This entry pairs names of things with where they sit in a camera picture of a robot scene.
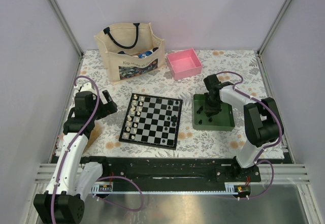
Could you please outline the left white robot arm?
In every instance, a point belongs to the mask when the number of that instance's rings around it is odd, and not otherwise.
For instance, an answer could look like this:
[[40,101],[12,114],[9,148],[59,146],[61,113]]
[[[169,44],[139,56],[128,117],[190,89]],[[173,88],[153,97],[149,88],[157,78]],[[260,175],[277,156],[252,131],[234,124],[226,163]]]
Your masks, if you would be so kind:
[[55,171],[45,192],[34,198],[34,207],[43,223],[80,223],[92,186],[110,176],[110,168],[97,162],[86,163],[77,175],[95,121],[117,112],[109,93],[105,90],[103,95],[106,103],[92,89],[75,95],[75,105],[63,125],[63,147]]

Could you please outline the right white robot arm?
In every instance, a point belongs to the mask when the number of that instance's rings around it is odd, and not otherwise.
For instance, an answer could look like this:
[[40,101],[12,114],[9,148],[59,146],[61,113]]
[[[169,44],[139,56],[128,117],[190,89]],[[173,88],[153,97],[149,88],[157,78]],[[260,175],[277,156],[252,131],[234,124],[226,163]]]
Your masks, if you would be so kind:
[[207,117],[222,111],[221,104],[229,104],[244,115],[246,143],[235,157],[231,175],[236,181],[249,176],[249,168],[257,164],[264,150],[278,145],[284,133],[276,102],[273,98],[258,99],[237,88],[243,82],[220,82],[216,74],[207,76],[203,82],[205,93],[205,114]]

